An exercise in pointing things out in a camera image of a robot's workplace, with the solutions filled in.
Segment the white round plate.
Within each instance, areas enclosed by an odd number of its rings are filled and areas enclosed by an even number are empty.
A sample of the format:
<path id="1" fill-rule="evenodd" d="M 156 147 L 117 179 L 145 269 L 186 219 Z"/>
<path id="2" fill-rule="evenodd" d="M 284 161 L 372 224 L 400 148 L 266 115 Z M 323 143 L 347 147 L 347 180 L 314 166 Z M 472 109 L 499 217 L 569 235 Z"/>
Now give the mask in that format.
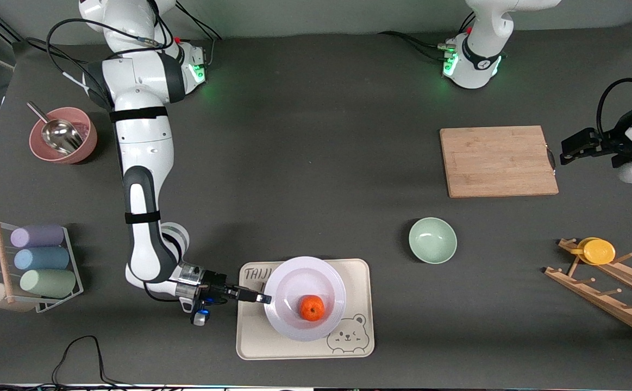
<path id="1" fill-rule="evenodd" d="M 343 279 L 324 260 L 301 256 L 279 265 L 268 278 L 264 294 L 271 296 L 265 305 L 269 324 L 281 336 L 299 342 L 312 342 L 328 336 L 340 323 L 347 304 Z M 301 319 L 299 307 L 304 295 L 318 295 L 324 301 L 326 316 L 320 321 Z"/>

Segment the orange fruit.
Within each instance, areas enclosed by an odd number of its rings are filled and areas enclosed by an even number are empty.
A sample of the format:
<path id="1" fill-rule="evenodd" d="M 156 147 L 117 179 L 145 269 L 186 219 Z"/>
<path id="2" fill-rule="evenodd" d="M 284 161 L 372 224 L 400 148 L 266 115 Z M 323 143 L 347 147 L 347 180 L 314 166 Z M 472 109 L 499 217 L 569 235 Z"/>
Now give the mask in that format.
<path id="1" fill-rule="evenodd" d="M 320 321 L 326 316 L 325 302 L 318 295 L 304 295 L 301 297 L 299 314 L 305 321 Z"/>

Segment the cream tray with bear print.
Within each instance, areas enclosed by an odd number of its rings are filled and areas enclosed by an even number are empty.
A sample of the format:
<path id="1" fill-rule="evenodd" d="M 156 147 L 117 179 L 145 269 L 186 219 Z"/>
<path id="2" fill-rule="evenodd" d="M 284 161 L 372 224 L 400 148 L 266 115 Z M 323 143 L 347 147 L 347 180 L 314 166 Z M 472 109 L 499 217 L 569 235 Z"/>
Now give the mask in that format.
<path id="1" fill-rule="evenodd" d="M 237 354 L 246 361 L 363 358 L 374 349 L 370 268 L 361 259 L 324 260 L 340 273 L 347 304 L 340 323 L 326 337 L 299 342 L 281 336 L 269 324 L 265 305 L 239 302 Z M 264 294 L 272 272 L 283 262 L 251 262 L 240 271 L 239 285 Z"/>

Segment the pink folded cloth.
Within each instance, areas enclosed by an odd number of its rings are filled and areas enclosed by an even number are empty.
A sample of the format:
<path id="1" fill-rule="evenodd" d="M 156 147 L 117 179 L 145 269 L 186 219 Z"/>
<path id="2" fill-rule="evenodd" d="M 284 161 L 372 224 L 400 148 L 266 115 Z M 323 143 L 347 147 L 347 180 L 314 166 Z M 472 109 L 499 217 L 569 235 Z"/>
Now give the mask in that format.
<path id="1" fill-rule="evenodd" d="M 135 241 L 129 268 L 139 280 L 160 283 L 168 280 L 178 265 L 177 256 L 161 237 Z"/>

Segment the wooden cutting board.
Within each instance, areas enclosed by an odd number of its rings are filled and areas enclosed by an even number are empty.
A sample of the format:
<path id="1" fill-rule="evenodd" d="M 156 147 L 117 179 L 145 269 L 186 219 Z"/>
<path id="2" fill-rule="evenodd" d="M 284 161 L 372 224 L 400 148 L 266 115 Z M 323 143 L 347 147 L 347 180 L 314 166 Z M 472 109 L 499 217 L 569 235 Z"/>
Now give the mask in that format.
<path id="1" fill-rule="evenodd" d="M 559 193 L 539 125 L 445 128 L 439 135 L 450 198 Z"/>

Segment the yellow cup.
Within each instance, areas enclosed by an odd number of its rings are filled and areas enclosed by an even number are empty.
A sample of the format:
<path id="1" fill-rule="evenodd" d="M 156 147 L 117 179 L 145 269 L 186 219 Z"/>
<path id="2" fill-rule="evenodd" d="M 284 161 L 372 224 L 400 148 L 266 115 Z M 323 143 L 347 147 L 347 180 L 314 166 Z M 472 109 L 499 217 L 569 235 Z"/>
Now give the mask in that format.
<path id="1" fill-rule="evenodd" d="M 592 266 L 610 264 L 616 256 L 614 246 L 597 237 L 584 238 L 577 244 L 577 247 L 570 248 L 568 252 Z"/>

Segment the wooden peg rack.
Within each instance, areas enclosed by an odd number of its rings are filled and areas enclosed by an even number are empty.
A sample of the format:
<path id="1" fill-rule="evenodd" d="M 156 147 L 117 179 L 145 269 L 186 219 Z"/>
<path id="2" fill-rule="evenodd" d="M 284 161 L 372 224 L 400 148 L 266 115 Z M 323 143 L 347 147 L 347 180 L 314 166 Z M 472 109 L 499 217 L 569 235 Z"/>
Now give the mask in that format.
<path id="1" fill-rule="evenodd" d="M 557 246 L 568 252 L 570 248 L 577 247 L 577 244 L 581 242 L 581 240 L 583 240 L 583 238 L 560 238 L 557 240 Z M 616 251 L 613 262 L 599 266 L 586 264 L 576 255 L 569 254 L 574 260 L 568 270 L 547 267 L 544 269 L 544 275 L 632 328 L 632 304 L 626 304 L 615 297 L 616 294 L 622 293 L 622 288 L 599 291 L 592 287 L 592 284 L 596 282 L 596 278 L 582 278 L 579 280 L 574 277 L 577 267 L 583 264 L 600 270 L 606 276 L 616 280 L 632 291 L 632 267 L 625 264 L 626 260 L 632 258 L 632 253 L 618 255 Z"/>

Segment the green cup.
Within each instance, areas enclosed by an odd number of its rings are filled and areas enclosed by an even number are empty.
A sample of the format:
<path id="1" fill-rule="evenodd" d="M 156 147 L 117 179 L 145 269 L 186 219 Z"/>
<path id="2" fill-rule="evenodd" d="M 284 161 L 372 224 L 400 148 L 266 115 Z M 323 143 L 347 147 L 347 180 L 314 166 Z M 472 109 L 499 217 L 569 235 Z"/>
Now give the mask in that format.
<path id="1" fill-rule="evenodd" d="M 70 270 L 28 270 L 20 278 L 23 291 L 53 299 L 64 299 L 72 293 L 76 284 L 76 276 Z"/>

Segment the green bowl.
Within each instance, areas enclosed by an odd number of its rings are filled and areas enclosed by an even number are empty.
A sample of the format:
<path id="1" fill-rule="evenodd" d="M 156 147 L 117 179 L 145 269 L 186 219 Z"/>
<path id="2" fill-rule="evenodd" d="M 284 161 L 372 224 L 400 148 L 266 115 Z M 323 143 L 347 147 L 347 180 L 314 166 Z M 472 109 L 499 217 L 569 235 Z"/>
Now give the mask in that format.
<path id="1" fill-rule="evenodd" d="M 412 254 L 427 264 L 447 262 L 458 247 L 457 235 L 452 226 L 435 217 L 416 221 L 410 228 L 408 242 Z"/>

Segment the blue cup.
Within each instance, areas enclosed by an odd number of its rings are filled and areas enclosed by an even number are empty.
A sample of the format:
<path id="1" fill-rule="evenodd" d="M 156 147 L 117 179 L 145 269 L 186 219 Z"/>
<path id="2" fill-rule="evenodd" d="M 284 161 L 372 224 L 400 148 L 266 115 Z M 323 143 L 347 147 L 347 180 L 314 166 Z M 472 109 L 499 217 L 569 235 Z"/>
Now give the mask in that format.
<path id="1" fill-rule="evenodd" d="M 19 270 L 64 270 L 69 262 L 69 250 L 63 247 L 23 248 L 14 257 L 15 267 Z"/>

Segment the purple cup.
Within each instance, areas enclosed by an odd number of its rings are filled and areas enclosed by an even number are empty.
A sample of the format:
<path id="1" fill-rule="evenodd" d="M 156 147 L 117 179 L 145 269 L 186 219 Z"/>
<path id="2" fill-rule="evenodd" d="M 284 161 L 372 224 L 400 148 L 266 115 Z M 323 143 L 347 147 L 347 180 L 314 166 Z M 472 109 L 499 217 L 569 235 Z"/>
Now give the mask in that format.
<path id="1" fill-rule="evenodd" d="M 13 230 L 10 242 L 16 248 L 57 247 L 64 237 L 60 225 L 28 225 Z"/>

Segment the pink bowl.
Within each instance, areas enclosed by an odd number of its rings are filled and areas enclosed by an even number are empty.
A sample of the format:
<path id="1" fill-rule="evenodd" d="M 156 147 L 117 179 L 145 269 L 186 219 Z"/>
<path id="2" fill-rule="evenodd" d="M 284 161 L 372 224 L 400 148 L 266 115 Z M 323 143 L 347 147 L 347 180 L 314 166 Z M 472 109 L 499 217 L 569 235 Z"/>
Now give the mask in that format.
<path id="1" fill-rule="evenodd" d="M 98 134 L 96 126 L 87 113 L 74 107 L 62 107 L 48 112 L 50 118 L 60 118 L 72 122 L 83 137 L 83 144 L 74 153 L 64 156 L 52 149 L 42 139 L 41 131 L 45 126 L 43 121 L 37 121 L 31 129 L 28 145 L 31 153 L 45 162 L 63 165 L 73 165 L 89 158 L 96 148 Z"/>

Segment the metal scoop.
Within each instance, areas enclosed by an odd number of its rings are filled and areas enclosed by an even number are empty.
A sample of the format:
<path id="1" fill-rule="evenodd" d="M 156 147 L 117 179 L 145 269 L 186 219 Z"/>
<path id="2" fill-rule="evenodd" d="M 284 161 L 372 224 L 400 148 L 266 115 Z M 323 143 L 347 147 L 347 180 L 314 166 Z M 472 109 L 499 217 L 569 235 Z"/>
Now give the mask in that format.
<path id="1" fill-rule="evenodd" d="M 27 101 L 27 106 L 44 122 L 41 136 L 50 148 L 55 149 L 63 156 L 68 156 L 82 146 L 82 136 L 74 124 L 65 119 L 50 117 L 31 101 Z"/>

